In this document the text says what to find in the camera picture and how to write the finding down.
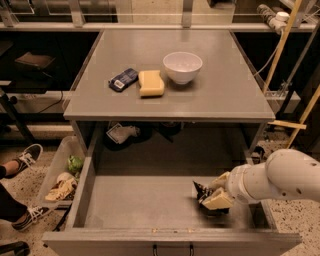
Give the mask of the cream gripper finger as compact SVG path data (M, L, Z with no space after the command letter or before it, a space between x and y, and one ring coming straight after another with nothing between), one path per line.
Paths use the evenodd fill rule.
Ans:
M202 205L209 210L226 209L233 206L234 199L223 188L214 191L202 201Z
M213 189L213 190L217 190L219 189L220 187L224 188L225 187L225 184L229 178L229 175L230 175L230 172L227 171L227 172L224 172L223 174L221 174L219 177L213 179L208 187L210 189Z

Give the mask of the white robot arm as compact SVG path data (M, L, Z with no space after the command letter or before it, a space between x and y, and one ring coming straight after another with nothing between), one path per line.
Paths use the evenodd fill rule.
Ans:
M227 171L204 188L198 202L209 210L266 199L320 201L320 163L293 149L273 152L264 163Z

